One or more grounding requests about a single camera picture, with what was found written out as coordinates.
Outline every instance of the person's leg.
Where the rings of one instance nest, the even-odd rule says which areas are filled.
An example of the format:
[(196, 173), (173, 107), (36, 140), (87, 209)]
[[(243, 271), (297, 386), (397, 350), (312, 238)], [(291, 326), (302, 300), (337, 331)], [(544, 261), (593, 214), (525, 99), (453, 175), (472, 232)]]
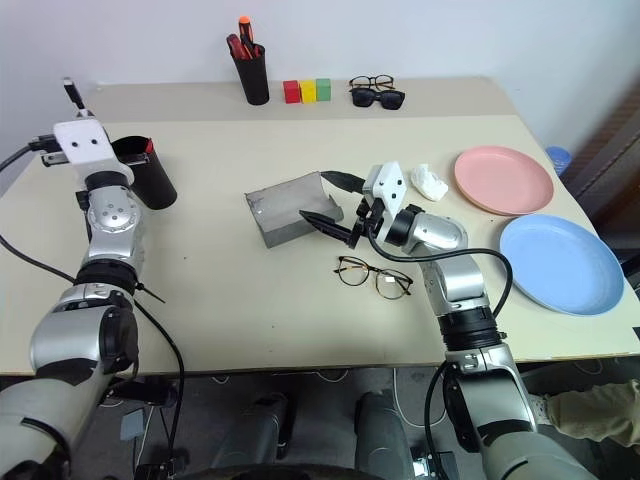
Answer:
[(551, 424), (574, 438), (611, 438), (629, 447), (640, 444), (640, 382), (565, 392), (546, 401)]
[(211, 467), (273, 463), (287, 403), (283, 394), (274, 393), (251, 405), (227, 433)]
[(365, 393), (356, 409), (356, 470), (384, 480), (414, 480), (413, 461), (390, 395)]

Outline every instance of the black cylindrical container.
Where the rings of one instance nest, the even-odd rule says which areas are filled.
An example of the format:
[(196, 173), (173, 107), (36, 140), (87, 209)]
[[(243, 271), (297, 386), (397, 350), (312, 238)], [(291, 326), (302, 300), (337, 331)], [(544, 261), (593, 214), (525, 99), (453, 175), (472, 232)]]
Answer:
[(124, 137), (111, 146), (118, 160), (131, 167), (135, 176), (131, 190), (147, 207), (161, 210), (176, 201), (176, 189), (162, 168), (150, 138)]
[(264, 63), (264, 47), (256, 45), (260, 56), (250, 60), (233, 61), (238, 69), (238, 76), (242, 82), (247, 102), (251, 105), (264, 105), (269, 101), (269, 85), (267, 83), (267, 69)]

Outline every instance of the yellow block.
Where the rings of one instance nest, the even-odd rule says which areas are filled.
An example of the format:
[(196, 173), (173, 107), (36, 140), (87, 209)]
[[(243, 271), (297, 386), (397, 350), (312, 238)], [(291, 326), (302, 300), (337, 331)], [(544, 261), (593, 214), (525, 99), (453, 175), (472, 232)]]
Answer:
[(302, 103), (313, 103), (316, 101), (316, 81), (300, 80), (300, 96)]

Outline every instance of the khaki pants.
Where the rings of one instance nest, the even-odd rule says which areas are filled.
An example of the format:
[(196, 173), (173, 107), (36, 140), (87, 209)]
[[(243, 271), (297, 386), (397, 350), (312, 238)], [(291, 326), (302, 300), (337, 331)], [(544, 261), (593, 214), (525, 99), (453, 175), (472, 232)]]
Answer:
[(565, 392), (547, 400), (547, 412), (558, 431), (600, 442), (605, 438), (629, 447), (640, 444), (640, 381)]

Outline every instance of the table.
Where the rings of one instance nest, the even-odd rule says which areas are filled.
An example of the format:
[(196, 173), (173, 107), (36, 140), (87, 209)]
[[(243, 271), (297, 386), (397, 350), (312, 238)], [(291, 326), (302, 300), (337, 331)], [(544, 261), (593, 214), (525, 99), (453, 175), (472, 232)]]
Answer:
[[(104, 87), (87, 99), (112, 139), (153, 138), (178, 191), (178, 201), (146, 217), (141, 280), (167, 304), (137, 297), (181, 348), (189, 372), (358, 365), (436, 364), (444, 346), (416, 265), (393, 266), (411, 276), (413, 295), (381, 298), (372, 281), (341, 283), (339, 255), (392, 266), (365, 240), (355, 251), (312, 233), (267, 249), (244, 193), (316, 170), (366, 176), (376, 163), (399, 161), (405, 171), (428, 163), (451, 186), (437, 203), (410, 188), (405, 203), (449, 215), (467, 228), (470, 246), (493, 247), (509, 217), (469, 203), (455, 187), (458, 154), (477, 145), (504, 145), (533, 156), (552, 175), (555, 195), (543, 213), (593, 230), (553, 173), (543, 150), (506, 96), (484, 78), (398, 81), (403, 108), (350, 105), (342, 82), (333, 100), (285, 105), (278, 84), (263, 107), (244, 102), (239, 85), (176, 84)], [(0, 231), (17, 247), (71, 274), (86, 249), (74, 198), (74, 172), (32, 162), (0, 202)], [(325, 185), (355, 220), (357, 195)], [(493, 305), (504, 284), (499, 264), (477, 256)], [(29, 374), (34, 328), (67, 287), (0, 249), (0, 372)], [(514, 288), (498, 318), (517, 361), (640, 353), (632, 327), (640, 304), (626, 285), (620, 304), (598, 317), (547, 310)], [(140, 371), (177, 370), (162, 337), (138, 312)]]

